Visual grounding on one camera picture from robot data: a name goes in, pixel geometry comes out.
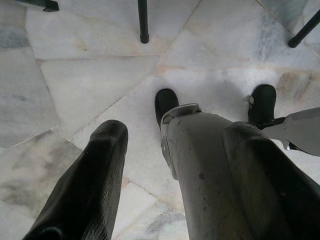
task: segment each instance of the black shoe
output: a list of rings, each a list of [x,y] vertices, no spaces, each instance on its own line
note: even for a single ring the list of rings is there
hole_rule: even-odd
[[[251,97],[248,111],[249,123],[263,129],[275,120],[276,89],[268,84],[257,86]]]
[[[162,89],[157,92],[154,98],[154,109],[156,121],[160,127],[163,115],[169,110],[178,107],[178,97],[171,89]]]

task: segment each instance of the black metal pole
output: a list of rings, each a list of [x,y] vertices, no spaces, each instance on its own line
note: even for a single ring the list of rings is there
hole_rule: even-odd
[[[140,23],[140,41],[143,44],[147,44],[149,42],[147,0],[138,0],[138,11]]]
[[[307,22],[307,24],[289,42],[290,48],[295,48],[320,23],[320,10]]]

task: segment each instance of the black boot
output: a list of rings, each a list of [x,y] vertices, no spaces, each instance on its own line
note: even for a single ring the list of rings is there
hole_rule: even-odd
[[[257,86],[251,97],[248,111],[249,123],[262,129],[275,120],[276,89],[268,84]]]
[[[156,121],[160,127],[163,115],[169,110],[178,107],[178,97],[171,89],[162,89],[157,92],[154,98],[154,109]]]

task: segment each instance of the foot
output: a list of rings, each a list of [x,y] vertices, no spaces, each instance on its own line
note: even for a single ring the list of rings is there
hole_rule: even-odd
[[[250,96],[248,111],[249,123],[263,129],[275,120],[276,89],[268,84],[257,86]]]
[[[178,97],[174,91],[167,88],[158,91],[154,98],[154,109],[156,121],[159,127],[161,126],[160,123],[163,115],[178,106]]]

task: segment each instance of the marble floor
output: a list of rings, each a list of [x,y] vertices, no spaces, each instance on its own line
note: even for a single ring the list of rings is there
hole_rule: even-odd
[[[179,184],[160,149],[153,100],[247,121],[248,95],[277,89],[276,117],[320,105],[320,25],[287,41],[319,0],[58,0],[60,11],[0,0],[0,239],[30,229],[55,183],[102,122],[129,131],[114,240],[187,240]],[[320,159],[285,152],[320,183]]]

